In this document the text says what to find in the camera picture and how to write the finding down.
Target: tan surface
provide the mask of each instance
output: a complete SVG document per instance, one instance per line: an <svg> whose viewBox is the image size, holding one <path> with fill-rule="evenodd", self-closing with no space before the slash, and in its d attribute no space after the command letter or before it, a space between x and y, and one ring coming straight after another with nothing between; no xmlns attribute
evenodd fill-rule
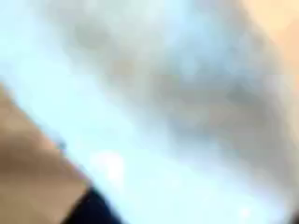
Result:
<svg viewBox="0 0 299 224"><path fill-rule="evenodd" d="M290 88L299 97L298 1L244 1L277 44L293 74L287 77ZM299 114L298 99L290 109L292 122ZM59 223L85 188L52 143L0 93L0 223Z"/></svg>
<svg viewBox="0 0 299 224"><path fill-rule="evenodd" d="M1 92L0 223L60 223L84 189L54 145Z"/></svg>

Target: dark object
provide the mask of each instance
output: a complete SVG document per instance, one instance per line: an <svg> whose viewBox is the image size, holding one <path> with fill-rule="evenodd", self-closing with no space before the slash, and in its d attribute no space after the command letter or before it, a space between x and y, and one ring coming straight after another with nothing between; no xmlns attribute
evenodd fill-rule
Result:
<svg viewBox="0 0 299 224"><path fill-rule="evenodd" d="M104 197L90 189L79 200L63 224L121 224Z"/></svg>
<svg viewBox="0 0 299 224"><path fill-rule="evenodd" d="M293 219L291 224L299 224L299 214L297 214Z"/></svg>

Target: black fabric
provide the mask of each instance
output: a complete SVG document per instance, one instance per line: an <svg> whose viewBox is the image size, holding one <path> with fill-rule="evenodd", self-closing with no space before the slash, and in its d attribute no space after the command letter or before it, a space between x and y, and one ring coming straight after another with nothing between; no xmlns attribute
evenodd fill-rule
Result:
<svg viewBox="0 0 299 224"><path fill-rule="evenodd" d="M121 224L104 197L90 189L75 206L63 224Z"/></svg>

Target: blurry object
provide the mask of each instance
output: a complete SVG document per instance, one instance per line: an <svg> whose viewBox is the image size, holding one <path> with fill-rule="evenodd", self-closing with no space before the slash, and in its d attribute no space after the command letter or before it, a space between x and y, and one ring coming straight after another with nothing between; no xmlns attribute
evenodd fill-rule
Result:
<svg viewBox="0 0 299 224"><path fill-rule="evenodd" d="M13 42L4 46L30 46L21 52L20 69L15 71L19 77L25 74L21 79L26 80L21 83L25 87L20 88L14 80L8 84L16 93L16 102L37 124L45 121L62 133L69 144L68 158L84 167L85 174L104 189L126 220L181 223L188 218L192 223L207 218L212 223L239 223L241 218L264 224L286 219L297 199L298 176L295 150L287 151L295 148L284 122L289 113L278 100L289 102L289 98L278 97L276 92L276 84L285 84L276 75L281 77L284 72L236 1L221 2L232 5L218 5L220 1L199 5L206 1L196 1L200 7L185 6L188 1L181 1L182 6L172 1L160 5L130 1L122 7L105 2L111 10L98 7L96 1L92 6L79 0L76 4L57 2L62 4L55 8L61 10L61 17L54 18L62 25L68 56L75 57L70 63L61 46L56 46L57 39L53 38L53 44L53 36L43 33L42 20L27 21L24 13L24 20L14 28L17 34L29 35L15 42L11 38L16 36L14 32L3 36L4 42ZM168 10L173 8L178 14ZM287 21L273 24L279 23L281 29ZM24 27L36 29L25 33ZM83 61L90 70L81 67ZM103 76L103 70L110 76ZM86 75L83 71L94 72L94 77L107 84L99 91L99 79L74 76ZM146 111L143 115L152 119L143 122L116 98L105 98L111 93L128 100L129 107L142 108L138 112ZM99 148L120 153L125 166L123 184L112 183L111 165L103 172L99 163L106 158L96 160L103 155ZM169 160L169 151L175 154L175 150L167 151L169 148L181 149L179 160ZM277 189L282 200L276 198Z"/></svg>
<svg viewBox="0 0 299 224"><path fill-rule="evenodd" d="M105 196L94 189L89 189L63 222L63 224L82 223L121 224L121 221L112 213Z"/></svg>
<svg viewBox="0 0 299 224"><path fill-rule="evenodd" d="M275 43L286 75L287 117L299 143L299 2L294 0L243 0L250 16Z"/></svg>
<svg viewBox="0 0 299 224"><path fill-rule="evenodd" d="M58 224L85 188L55 145L0 89L0 223Z"/></svg>

